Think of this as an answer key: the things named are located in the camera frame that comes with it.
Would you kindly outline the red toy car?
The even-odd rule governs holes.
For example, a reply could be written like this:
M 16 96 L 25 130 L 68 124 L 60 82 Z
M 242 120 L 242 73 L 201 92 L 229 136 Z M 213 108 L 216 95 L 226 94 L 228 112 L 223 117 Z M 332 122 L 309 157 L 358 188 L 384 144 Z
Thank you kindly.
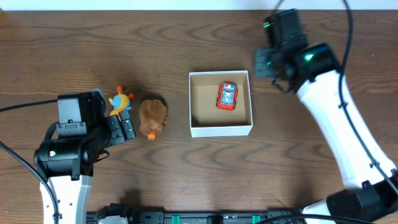
M 218 90 L 216 107 L 219 110 L 233 111 L 236 107 L 238 86 L 235 83 L 223 82 Z

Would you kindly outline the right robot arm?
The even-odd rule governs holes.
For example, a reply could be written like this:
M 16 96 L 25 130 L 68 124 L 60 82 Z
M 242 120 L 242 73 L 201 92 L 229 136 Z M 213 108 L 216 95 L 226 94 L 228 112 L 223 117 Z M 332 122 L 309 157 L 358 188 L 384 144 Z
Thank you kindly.
M 304 207 L 306 223 L 376 221 L 397 211 L 397 167 L 373 138 L 329 45 L 260 48 L 254 74 L 282 78 L 309 110 L 338 164 L 344 190 Z

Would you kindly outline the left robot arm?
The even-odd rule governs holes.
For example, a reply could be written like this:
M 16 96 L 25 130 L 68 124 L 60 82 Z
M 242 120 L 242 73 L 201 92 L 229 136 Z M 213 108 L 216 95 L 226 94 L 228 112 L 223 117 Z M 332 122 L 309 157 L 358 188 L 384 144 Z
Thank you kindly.
M 86 223 L 93 165 L 109 147 L 136 137 L 128 111 L 105 117 L 60 115 L 58 138 L 45 136 L 34 154 L 39 174 L 44 223 Z

